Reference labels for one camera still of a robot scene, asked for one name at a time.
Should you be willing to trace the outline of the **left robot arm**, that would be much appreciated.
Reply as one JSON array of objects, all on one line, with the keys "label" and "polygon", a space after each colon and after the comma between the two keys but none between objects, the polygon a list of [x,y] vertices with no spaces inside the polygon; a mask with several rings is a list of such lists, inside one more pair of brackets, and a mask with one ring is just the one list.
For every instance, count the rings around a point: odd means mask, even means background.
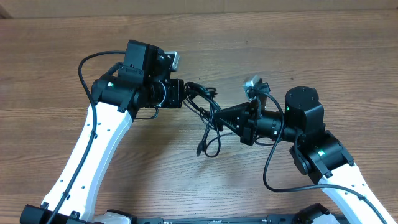
[{"label": "left robot arm", "polygon": [[135,223],[119,210],[95,215],[98,192],[118,144],[141,108],[179,108],[185,98],[183,80],[172,79],[180,56],[176,51],[130,40],[115,63],[92,87],[85,125],[71,156],[40,206],[26,205],[20,222]]}]

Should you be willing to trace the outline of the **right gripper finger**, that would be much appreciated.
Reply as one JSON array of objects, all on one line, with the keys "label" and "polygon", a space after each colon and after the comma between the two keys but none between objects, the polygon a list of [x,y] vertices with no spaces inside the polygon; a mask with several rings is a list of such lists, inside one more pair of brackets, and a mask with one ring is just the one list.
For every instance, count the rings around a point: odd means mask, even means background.
[{"label": "right gripper finger", "polygon": [[215,113],[214,119],[235,119],[242,115],[248,106],[248,103],[241,103],[239,105],[222,109]]},{"label": "right gripper finger", "polygon": [[245,130],[248,127],[247,118],[239,118],[239,119],[216,118],[216,122],[217,124],[222,124],[223,126],[226,126],[241,139],[244,140],[249,139],[249,131]]}]

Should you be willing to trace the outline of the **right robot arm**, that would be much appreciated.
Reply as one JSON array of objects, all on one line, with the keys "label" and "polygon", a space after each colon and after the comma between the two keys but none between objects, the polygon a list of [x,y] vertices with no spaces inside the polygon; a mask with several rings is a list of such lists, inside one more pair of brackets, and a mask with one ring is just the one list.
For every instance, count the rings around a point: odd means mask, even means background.
[{"label": "right robot arm", "polygon": [[320,189],[350,223],[395,222],[366,183],[353,156],[326,130],[324,107],[316,89],[290,89],[284,107],[268,88],[249,87],[246,93],[249,102],[215,113],[215,121],[247,145],[253,145],[257,138],[269,138],[274,146],[281,141],[291,142],[289,151],[296,168],[312,181],[311,185],[277,189],[264,177],[263,183],[269,190],[291,193]]}]

